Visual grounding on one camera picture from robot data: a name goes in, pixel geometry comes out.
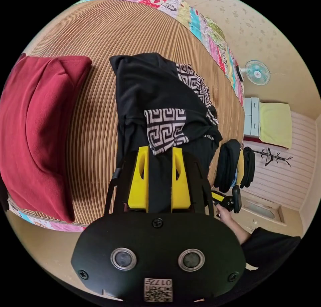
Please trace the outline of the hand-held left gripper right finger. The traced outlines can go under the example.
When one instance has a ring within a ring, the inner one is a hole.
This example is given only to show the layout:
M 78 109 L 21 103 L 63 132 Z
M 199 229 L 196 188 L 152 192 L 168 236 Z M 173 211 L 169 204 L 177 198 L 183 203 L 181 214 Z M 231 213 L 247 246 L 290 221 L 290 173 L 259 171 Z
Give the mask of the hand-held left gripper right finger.
M 182 149 L 172 148 L 172 191 L 171 208 L 188 209 L 190 207 L 190 194 L 185 170 Z

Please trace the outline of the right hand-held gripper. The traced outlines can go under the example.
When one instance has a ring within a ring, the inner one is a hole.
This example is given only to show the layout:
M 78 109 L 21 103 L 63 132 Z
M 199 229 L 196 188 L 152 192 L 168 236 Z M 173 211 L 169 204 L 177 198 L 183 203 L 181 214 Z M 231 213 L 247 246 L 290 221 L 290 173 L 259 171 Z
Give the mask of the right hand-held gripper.
M 234 200 L 232 196 L 225 196 L 224 194 L 217 192 L 215 190 L 211 191 L 212 201 L 215 205 L 221 205 L 229 212 L 234 211 Z

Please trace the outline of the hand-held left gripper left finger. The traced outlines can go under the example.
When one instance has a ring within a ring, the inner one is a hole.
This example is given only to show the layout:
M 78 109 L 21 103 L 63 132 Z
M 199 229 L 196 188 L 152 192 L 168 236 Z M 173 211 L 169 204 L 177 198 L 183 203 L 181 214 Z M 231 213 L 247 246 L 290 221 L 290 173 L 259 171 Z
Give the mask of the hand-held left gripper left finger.
M 148 210 L 149 147 L 140 147 L 136 156 L 128 206 L 132 210 Z

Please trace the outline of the person's right hand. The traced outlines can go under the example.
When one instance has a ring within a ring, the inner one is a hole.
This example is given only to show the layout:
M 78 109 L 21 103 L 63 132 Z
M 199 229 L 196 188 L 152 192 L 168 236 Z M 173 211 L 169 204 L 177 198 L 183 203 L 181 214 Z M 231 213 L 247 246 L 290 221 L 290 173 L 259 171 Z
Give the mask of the person's right hand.
M 220 204 L 215 205 L 215 207 L 217 216 L 225 225 L 229 226 L 234 222 L 231 213 L 226 208 Z

